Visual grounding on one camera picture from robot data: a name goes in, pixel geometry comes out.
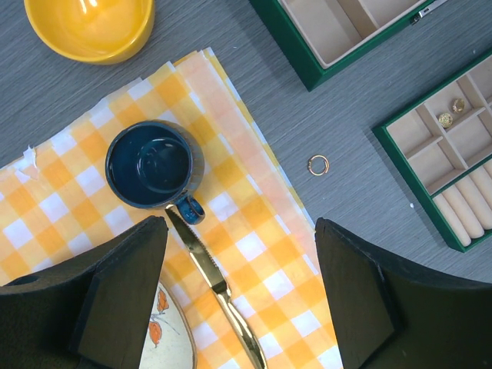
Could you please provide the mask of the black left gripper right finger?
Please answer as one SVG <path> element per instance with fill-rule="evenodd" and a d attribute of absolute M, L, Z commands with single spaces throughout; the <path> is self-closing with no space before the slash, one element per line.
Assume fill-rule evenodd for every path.
<path fill-rule="evenodd" d="M 346 368 L 489 368 L 491 286 L 380 248 L 327 219 L 315 243 Z"/>

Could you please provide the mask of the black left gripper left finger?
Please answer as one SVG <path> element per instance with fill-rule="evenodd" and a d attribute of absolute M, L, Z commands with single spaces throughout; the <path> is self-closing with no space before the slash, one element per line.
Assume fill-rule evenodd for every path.
<path fill-rule="evenodd" d="M 3 368 L 136 368 L 168 226 L 151 216 L 119 236 L 1 288 Z"/>

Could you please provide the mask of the green jewelry tray insert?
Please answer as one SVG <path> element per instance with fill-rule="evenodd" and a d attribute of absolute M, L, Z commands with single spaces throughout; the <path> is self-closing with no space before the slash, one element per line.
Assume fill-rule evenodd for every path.
<path fill-rule="evenodd" d="M 450 113 L 444 129 L 438 116 Z M 455 72 L 373 133 L 449 248 L 491 236 L 491 53 Z"/>

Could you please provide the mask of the small gold earring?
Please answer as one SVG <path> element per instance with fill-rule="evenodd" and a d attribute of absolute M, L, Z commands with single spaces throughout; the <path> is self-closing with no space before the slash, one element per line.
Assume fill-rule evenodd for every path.
<path fill-rule="evenodd" d="M 447 129 L 454 123 L 454 118 L 450 113 L 446 112 L 438 116 L 438 121 L 444 129 Z"/>

